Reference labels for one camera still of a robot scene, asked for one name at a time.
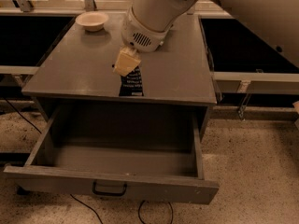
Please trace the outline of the white gripper with vent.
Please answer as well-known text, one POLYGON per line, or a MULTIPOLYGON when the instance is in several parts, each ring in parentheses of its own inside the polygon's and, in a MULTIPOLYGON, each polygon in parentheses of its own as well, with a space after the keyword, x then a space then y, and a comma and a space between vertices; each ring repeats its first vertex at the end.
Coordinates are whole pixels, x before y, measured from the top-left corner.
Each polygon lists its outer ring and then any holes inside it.
POLYGON ((138 51, 155 51, 164 43, 170 27, 171 21, 167 21, 162 28, 152 28, 147 23, 139 21, 130 7, 121 27, 121 38, 126 46, 120 49, 113 72, 126 77, 134 71, 141 63, 138 51))

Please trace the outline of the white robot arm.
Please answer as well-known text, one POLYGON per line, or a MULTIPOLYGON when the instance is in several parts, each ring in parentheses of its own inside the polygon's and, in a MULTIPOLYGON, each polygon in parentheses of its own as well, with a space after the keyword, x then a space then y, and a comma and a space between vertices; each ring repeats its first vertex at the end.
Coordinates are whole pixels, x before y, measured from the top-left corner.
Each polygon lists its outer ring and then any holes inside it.
MULTIPOLYGON (((125 46, 155 51, 171 25, 198 0, 134 0, 121 26, 125 46)), ((299 0, 210 0, 299 67, 299 0)))

